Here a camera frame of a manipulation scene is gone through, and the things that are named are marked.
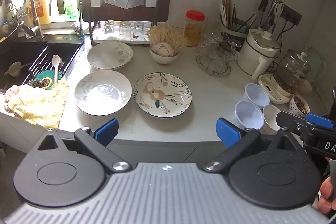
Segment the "person's right hand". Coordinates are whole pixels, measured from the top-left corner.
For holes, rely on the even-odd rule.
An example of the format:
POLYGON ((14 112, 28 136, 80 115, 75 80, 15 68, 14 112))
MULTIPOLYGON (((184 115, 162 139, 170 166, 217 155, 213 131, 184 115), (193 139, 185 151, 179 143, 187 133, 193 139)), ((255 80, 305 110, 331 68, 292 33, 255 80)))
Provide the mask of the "person's right hand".
POLYGON ((330 167, 329 177, 326 178, 320 189, 320 197, 317 209, 324 215, 328 215, 332 210, 335 211, 335 160, 327 158, 330 167))

